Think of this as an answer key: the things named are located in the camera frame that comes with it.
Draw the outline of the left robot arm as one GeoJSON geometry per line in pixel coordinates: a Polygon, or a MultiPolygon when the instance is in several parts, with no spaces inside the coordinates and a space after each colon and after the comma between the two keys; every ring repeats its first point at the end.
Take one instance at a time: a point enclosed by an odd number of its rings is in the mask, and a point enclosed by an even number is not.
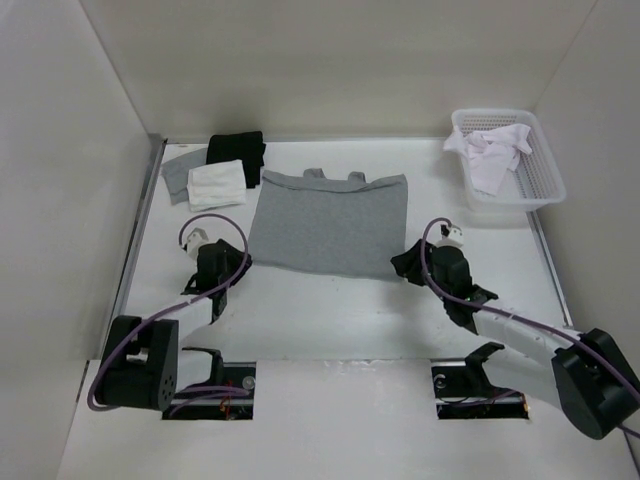
{"type": "Polygon", "coordinates": [[[196,272],[178,304],[144,319],[113,319],[98,374],[90,386],[90,410],[117,408],[166,412],[175,396],[214,398],[224,386],[221,353],[187,338],[222,316],[228,291],[252,266],[251,255],[220,239],[196,248],[196,272]]]}

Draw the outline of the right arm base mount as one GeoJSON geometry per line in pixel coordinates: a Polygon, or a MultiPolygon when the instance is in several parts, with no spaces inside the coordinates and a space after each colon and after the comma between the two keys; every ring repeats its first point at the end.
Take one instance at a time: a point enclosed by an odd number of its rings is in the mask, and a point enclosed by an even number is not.
{"type": "Polygon", "coordinates": [[[494,386],[484,363],[504,347],[489,342],[464,359],[436,361],[431,365],[436,414],[439,420],[528,420],[524,395],[494,386]]]}

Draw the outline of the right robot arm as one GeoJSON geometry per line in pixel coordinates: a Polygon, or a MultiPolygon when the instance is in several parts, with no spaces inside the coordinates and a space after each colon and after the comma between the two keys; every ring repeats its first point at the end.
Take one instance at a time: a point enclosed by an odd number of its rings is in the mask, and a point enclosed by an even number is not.
{"type": "Polygon", "coordinates": [[[601,440],[639,410],[639,378],[611,335],[577,332],[507,310],[471,277],[453,245],[418,241],[392,258],[396,274],[429,287],[449,319],[486,343],[465,358],[464,384],[483,396],[515,390],[561,412],[585,436],[601,440]]]}

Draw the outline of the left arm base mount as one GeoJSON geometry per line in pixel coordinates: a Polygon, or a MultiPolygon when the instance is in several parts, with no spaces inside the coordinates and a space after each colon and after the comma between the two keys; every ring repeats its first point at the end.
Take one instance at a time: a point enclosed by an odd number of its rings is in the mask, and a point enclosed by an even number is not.
{"type": "Polygon", "coordinates": [[[257,364],[228,363],[214,369],[205,383],[188,386],[174,396],[164,421],[252,420],[257,384],[257,364]]]}

